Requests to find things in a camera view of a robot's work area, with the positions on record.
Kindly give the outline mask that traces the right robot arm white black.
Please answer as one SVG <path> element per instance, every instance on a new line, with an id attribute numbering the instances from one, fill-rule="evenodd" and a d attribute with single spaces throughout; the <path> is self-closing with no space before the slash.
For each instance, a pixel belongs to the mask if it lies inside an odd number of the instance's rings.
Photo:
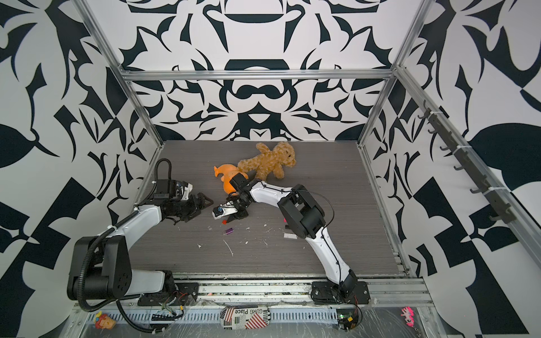
<path id="1" fill-rule="evenodd" d="M 327 280 L 312 284 L 313 302 L 318 305 L 358 302 L 358 278 L 332 242 L 325 211 L 315 200 L 314 193 L 301 184 L 279 187 L 261 180 L 249 181 L 241 174 L 234 176 L 230 183 L 234 192 L 224 204 L 213 209 L 215 219 L 242 220 L 248 217 L 247 209 L 253 203 L 278 208 L 291 231 L 307 241 L 325 270 Z"/>

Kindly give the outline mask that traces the wall hook rack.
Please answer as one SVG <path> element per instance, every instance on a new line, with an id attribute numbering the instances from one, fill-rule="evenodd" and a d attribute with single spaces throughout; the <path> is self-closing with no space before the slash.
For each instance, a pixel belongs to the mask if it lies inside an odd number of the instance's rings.
<path id="1" fill-rule="evenodd" d="M 425 119 L 432 126 L 430 134 L 438 135 L 445 146 L 441 146 L 443 152 L 449 152 L 459 165 L 454 169 L 464 170 L 475 184 L 475 188 L 470 189 L 472 194 L 482 194 L 493 208 L 496 216 L 490 215 L 490 220 L 502 221 L 510 224 L 517 219 L 516 214 L 511 209 L 511 204 L 507 197 L 503 197 L 505 190 L 500 184 L 489 178 L 488 169 L 482 164 L 479 156 L 473 147 L 463 140 L 457 129 L 449 122 L 445 114 L 441 111 L 432 111 L 425 108 L 425 112 L 420 119 Z"/>

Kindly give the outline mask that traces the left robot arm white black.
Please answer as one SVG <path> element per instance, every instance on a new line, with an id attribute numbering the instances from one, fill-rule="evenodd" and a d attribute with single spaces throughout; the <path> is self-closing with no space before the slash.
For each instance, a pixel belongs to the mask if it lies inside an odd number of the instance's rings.
<path id="1" fill-rule="evenodd" d="M 73 252 L 67 296 L 93 312 L 112 302 L 143 295 L 176 298 L 178 288 L 169 270 L 135 270 L 129 250 L 164 220 L 187 223 L 210 207 L 213 200 L 192 193 L 192 185 L 156 177 L 147 197 L 133 212 L 101 234 L 79 239 Z"/>

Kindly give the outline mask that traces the brown teddy bear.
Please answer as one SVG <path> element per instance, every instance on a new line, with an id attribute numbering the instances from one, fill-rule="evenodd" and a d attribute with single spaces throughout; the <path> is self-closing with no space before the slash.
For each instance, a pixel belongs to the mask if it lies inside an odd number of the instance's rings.
<path id="1" fill-rule="evenodd" d="M 273 149 L 264 143 L 257 143 L 256 148 L 260 154 L 250 159 L 241 160 L 238 168 L 244 173 L 255 170 L 255 178 L 266 181 L 269 174 L 278 180 L 285 177 L 284 166 L 293 168 L 296 165 L 295 150 L 287 142 L 279 142 Z"/>

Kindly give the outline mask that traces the printed label sticker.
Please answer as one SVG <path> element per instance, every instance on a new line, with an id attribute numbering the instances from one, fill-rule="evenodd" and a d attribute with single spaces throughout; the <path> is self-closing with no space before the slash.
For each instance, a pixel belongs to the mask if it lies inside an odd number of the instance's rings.
<path id="1" fill-rule="evenodd" d="M 255 330 L 266 328 L 271 313 L 266 306 L 228 306 L 220 313 L 220 322 L 225 330 Z"/>

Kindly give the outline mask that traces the pink toy figure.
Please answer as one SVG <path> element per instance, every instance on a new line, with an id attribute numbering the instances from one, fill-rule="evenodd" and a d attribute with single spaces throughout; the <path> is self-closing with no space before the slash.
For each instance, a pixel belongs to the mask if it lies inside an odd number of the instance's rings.
<path id="1" fill-rule="evenodd" d="M 411 307 L 407 306 L 401 309 L 401 317 L 404 318 L 404 322 L 410 328 L 413 328 L 415 325 L 414 316 L 415 316 L 415 313 Z"/>

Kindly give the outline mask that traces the colourful small toy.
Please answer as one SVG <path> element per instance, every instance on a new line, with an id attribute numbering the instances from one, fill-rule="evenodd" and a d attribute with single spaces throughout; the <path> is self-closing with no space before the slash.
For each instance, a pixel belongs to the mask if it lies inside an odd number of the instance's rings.
<path id="1" fill-rule="evenodd" d="M 116 326 L 116 321 L 100 311 L 94 316 L 94 326 L 100 330 L 112 330 Z"/>

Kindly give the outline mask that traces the aluminium frame post left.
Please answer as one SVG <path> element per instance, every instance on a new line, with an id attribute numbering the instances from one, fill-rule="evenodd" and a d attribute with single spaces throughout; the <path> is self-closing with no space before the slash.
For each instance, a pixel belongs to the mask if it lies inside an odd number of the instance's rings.
<path id="1" fill-rule="evenodd" d="M 88 32 L 97 43 L 97 47 L 107 61 L 108 66 L 114 74 L 116 81 L 121 86 L 122 91 L 130 101 L 130 103 L 133 105 L 135 112 L 138 114 L 139 118 L 142 120 L 143 125 L 147 129 L 150 137 L 153 139 L 154 143 L 158 146 L 158 148 L 162 148 L 164 144 L 163 139 L 157 132 L 146 108 L 139 100 L 136 91 L 132 88 L 131 82 L 124 79 L 124 68 L 117 61 L 113 48 L 108 42 L 107 37 L 104 34 L 103 29 L 101 29 L 99 22 L 94 16 L 89 4 L 83 0 L 73 0 L 73 5 L 76 8 L 76 11 L 80 15 L 80 17 L 82 18 Z"/>

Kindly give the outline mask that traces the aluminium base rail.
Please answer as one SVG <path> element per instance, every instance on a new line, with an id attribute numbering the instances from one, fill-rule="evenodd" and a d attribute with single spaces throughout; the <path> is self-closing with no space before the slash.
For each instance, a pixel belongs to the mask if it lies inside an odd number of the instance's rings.
<path id="1" fill-rule="evenodd" d="M 225 306 L 265 304 L 269 306 L 312 306 L 318 291 L 314 283 L 324 283 L 323 275 L 284 274 L 180 274 L 174 275 L 178 293 L 173 296 L 143 296 L 138 306 L 175 305 Z M 419 278 L 399 275 L 361 276 L 350 301 L 372 307 L 434 307 L 428 287 Z"/>

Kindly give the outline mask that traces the orange plush fish toy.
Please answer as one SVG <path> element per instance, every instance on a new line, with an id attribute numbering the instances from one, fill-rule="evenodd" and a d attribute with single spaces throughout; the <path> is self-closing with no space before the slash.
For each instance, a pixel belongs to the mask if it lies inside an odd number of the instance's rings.
<path id="1" fill-rule="evenodd" d="M 223 190 L 226 194 L 230 194 L 235 191 L 235 188 L 230 184 L 230 180 L 237 174 L 242 174 L 245 179 L 248 179 L 248 174 L 242 172 L 238 167 L 232 164 L 223 164 L 219 167 L 214 166 L 214 175 L 218 177 L 222 175 L 221 181 L 223 182 Z"/>

